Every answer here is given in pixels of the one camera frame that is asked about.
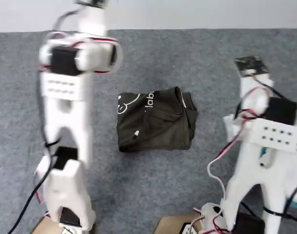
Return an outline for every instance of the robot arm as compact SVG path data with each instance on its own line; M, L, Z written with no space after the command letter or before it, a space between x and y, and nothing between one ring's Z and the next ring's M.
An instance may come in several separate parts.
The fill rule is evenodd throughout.
M53 169L43 183L43 198L54 222L73 233L87 234L96 215L84 185L84 171L93 159L94 73L116 71L122 63L122 49L106 36L105 0L78 1L79 30L73 35L49 34L40 48L41 95L48 142L68 128L77 148L59 146ZM49 167L45 154L37 167L40 178Z
M252 109L262 117L247 122L240 137L242 144L236 169L228 183L226 199L221 201L228 230L236 223L240 202L256 184L262 187L264 206L282 213L287 196L284 184L287 171L293 162L297 165L297 103L272 97L261 89L266 86L260 82L270 87L273 82L258 57L237 59L236 63L244 98L240 109ZM239 131L239 119L234 115L224 118L228 139ZM266 234L278 233L280 216L264 212L263 220Z

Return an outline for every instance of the white wire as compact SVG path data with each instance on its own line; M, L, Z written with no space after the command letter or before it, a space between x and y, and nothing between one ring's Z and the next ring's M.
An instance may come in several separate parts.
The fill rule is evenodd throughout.
M191 223L191 225L190 225L190 227L189 227L189 234L192 233L193 225L194 225L197 221L199 221L199 220L201 220L201 219L203 219L203 218L204 218L204 217L200 216L200 217L198 217L198 218L195 218L195 219L192 221L192 223Z
M212 160L212 161L208 164L208 166L207 166L207 172L208 172L209 177L210 177L210 178L213 178L213 179L215 179L215 180L217 180L217 181L220 183L220 185L221 185L221 187L222 187L222 190L223 190L223 199L224 199L224 200L225 200L225 198L226 198L226 192L225 192L225 186L224 186L224 183L223 183L222 179L220 179L219 177L217 177L217 176L215 176L215 175L213 175L213 174L211 173L211 165L212 165L213 163L215 163L216 161L218 161L219 159L221 159L221 158L226 154L226 152L228 152L229 149L236 143L238 137L240 136L240 134L241 134L241 132L242 132L242 130L243 130L243 128L244 128L244 123L245 123L245 121L244 121L243 124L241 125L241 129L239 130L239 132L238 132L238 133L236 134L236 136L231 140L231 144L230 144L226 149L224 149L224 151L223 151L217 158L215 158L214 160Z

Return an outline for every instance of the black wire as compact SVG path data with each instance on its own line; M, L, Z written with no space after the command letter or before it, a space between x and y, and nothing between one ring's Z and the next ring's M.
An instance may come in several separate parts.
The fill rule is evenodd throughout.
M283 212L284 215L287 215L288 209L289 209L292 201L294 200L296 194L297 194L297 187L295 188L295 190L293 191L293 193L291 194L291 196L286 201L286 204L285 204L285 207L284 207L284 212Z
M286 218L287 218L287 219L291 219L291 220L297 222L297 217L294 217L294 216L292 216L291 214L287 214L287 215L286 215Z
M74 234L72 231L70 231L70 229L64 228L67 232L69 232L70 234Z
M277 213L277 212L267 209L266 207L263 207L263 209L264 209L264 211L266 211L267 213L269 213L271 215L279 216L279 217L286 218L286 219L291 219L291 220L297 222L297 217L294 217L291 214Z
M67 18L68 16L76 15L78 12L79 10L69 11L61 15L55 22L52 31L58 31L61 26L61 23L64 21L65 18Z
M281 94L280 92L278 92L276 89L274 89L273 87L271 87L271 86L269 86L269 85L267 85L267 84L261 82L260 80L258 80L258 79L256 78L256 76L253 76L253 79L254 79L256 82L258 82L259 84L261 84L261 85L267 87L268 89L270 89L270 90L271 90L274 94L276 94L276 96L278 96L279 98L288 100L288 98L286 98L283 94Z
M37 190L42 186L42 184L44 183L44 181L46 180L46 178L48 177L48 175L50 174L52 168L53 168L53 160L52 160L52 155L50 152L50 147L54 144L57 144L59 142L59 140L57 140L56 142L53 143L48 143L47 142L47 138L45 135L45 130L44 130L44 109L43 109L43 99L41 96L41 82L40 82L40 71L37 72L37 88L36 88L36 93L37 93L37 103L38 103L38 108L39 108L39 117L40 117L40 126L41 126L41 134L44 140L44 146L47 149L47 153L49 155L49 167L46 171L46 173L44 174L44 176L42 177L42 179L39 181L39 183L36 185L36 187L33 189L33 191L31 192L30 196L28 197L18 219L16 220L15 224L13 225L13 227L11 228L11 230L7 233L7 234L11 234L19 225L23 215L25 214L32 197L36 194Z
M257 217L257 215L249 208L249 206L246 204L246 203L244 203L244 202L241 202L240 203L252 216L254 216L254 217Z
M37 190L41 187L41 185L43 184L43 182L46 180L47 176L50 174L51 170L52 170L52 159L50 158L50 164L49 164L49 168L47 170L47 172L44 174L43 178L40 180L40 182L37 184L37 186L33 189L32 193L30 194L30 196L28 197L16 223L13 225L12 229L7 233L7 234L11 234L15 229L16 227L18 226L18 224L20 223L23 215L25 214L29 204L30 204L30 201L32 199L32 197L36 194Z
M92 3L81 1L81 0L77 0L77 4L82 5L82 6L92 6L92 7L102 8L102 6L99 4L92 4Z

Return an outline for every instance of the folded t-shirt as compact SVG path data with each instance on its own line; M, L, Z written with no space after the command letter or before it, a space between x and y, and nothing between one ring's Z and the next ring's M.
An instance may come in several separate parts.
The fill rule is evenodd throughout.
M190 93L173 87L148 94L122 93L118 99L121 152L190 148L198 115Z

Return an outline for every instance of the cable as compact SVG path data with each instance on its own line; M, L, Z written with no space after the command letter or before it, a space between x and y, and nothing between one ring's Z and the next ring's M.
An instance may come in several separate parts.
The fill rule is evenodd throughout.
M77 4L82 5L82 6L92 6L92 7L102 8L101 5L96 5L96 4L92 4L92 3L81 1L81 0L77 0Z
M195 219L192 221L191 226L190 226L190 228L189 228L189 234L192 233L192 229L193 229L194 224L195 224L197 221L203 220L204 218L205 218L204 216L203 216L203 217L198 217L198 218L195 218Z
M67 232L69 232L70 234L74 234L72 231L70 231L70 229L67 229L67 228L65 228L65 227L64 227L64 229L65 229Z
M217 180L220 184L221 184L221 187L222 187L222 190L223 190L223 199L225 200L225 197L226 197L226 192L225 192L225 186L224 186L224 183L222 181L221 178L219 178L218 176L215 176L211 173L211 165L213 163L215 163L216 161L218 161L220 158L222 158L225 153L236 143L238 137L240 136L240 134L242 133L243 129L244 129L244 124L247 120L245 119L241 125L241 128L239 130L239 132L236 134L236 136L221 150L221 152L218 154L218 156L212 160L208 166L207 166L207 172L208 172L208 175L209 177Z
M254 216L254 217L257 217L257 215L249 208L249 206L246 204L246 203L244 203L244 202L241 202L240 203L252 216Z
M287 214L288 209L289 209L292 201L294 200L296 194L297 194L297 187L295 188L295 190L293 191L293 193L291 194L289 199L286 201L286 204L285 204L285 207L284 207L284 212L283 212L285 215Z
M68 11L64 14L62 14L55 22L52 31L58 31L61 23L68 17L68 16L73 16L76 15L79 12L79 10L74 10L74 11Z
M40 180L40 182L37 184L37 186L33 189L33 191L31 192L30 196L28 197L16 223L13 225L12 229L7 233L7 234L11 234L15 229L16 227L18 226L18 224L20 223L21 221L21 218L23 217L23 215L25 214L29 204L30 204L30 201L32 199L32 197L35 195L35 193L37 192L37 190L41 187L41 185L43 184L43 182L46 180L46 178L48 177L48 175L50 174L51 170L52 170L52 159L50 159L50 164L49 164L49 168L48 170L46 171L46 173L44 174L43 178Z
M44 176L42 177L42 179L39 181L39 183L36 185L36 187L33 189L33 191L31 192L30 196L28 197L18 219L16 220L15 224L13 225L13 227L11 228L11 230L7 233L7 234L11 234L13 233L13 231L16 229L16 227L18 226L18 224L20 223L23 215L25 214L32 197L36 194L36 192L38 191L38 189L41 187L41 185L44 183L44 181L46 180L46 178L48 177L48 175L50 174L52 168L53 168L53 160L52 160L52 155L50 152L50 147L54 144L57 144L59 142L59 140L57 140L56 142L53 143L48 143L47 141L47 137L45 134L45 130L44 130L44 114L43 114L43 100L41 97L41 92L40 92L40 71L37 72L37 103L38 103L38 108L39 108L39 117L40 117L40 130L41 130L41 134L44 140L44 147L47 150L47 154L49 156L49 166L47 171L45 172Z
M252 75L253 79L258 82L259 84L263 85L264 87L267 87L268 89L270 89L274 94L276 94L276 96L278 96L281 99L286 99L288 100L288 98L286 98L283 94L281 94L280 92L278 92L277 90L275 90L273 87L259 81L255 75Z
M291 219L291 220L297 222L297 217L294 217L291 214L277 213L277 212L271 211L270 209L267 209L266 207L263 207L263 209L265 212L267 212L271 215L279 216L279 217L286 218L286 219Z

